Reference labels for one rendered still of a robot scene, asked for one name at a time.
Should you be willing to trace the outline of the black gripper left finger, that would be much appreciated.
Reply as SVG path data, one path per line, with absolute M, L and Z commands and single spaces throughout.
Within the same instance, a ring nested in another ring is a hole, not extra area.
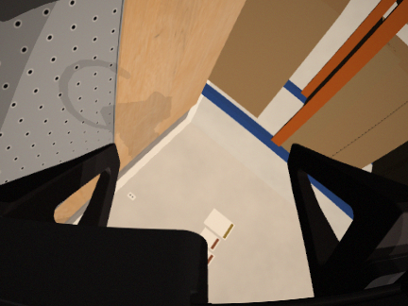
M 107 144 L 73 160 L 0 185 L 0 214 L 8 218 L 56 223 L 57 206 L 99 176 L 78 225 L 108 225 L 120 159 L 116 144 Z

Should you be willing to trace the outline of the grey metal base plate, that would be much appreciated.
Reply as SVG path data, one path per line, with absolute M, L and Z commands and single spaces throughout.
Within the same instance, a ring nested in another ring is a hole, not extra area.
M 0 0 L 0 185 L 114 143 L 125 0 Z

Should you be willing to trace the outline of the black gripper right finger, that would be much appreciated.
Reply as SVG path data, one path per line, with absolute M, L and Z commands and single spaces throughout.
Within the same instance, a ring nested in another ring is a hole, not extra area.
M 292 144 L 288 171 L 315 297 L 339 294 L 370 261 L 408 254 L 408 186 Z M 353 210 L 338 241 L 308 175 Z

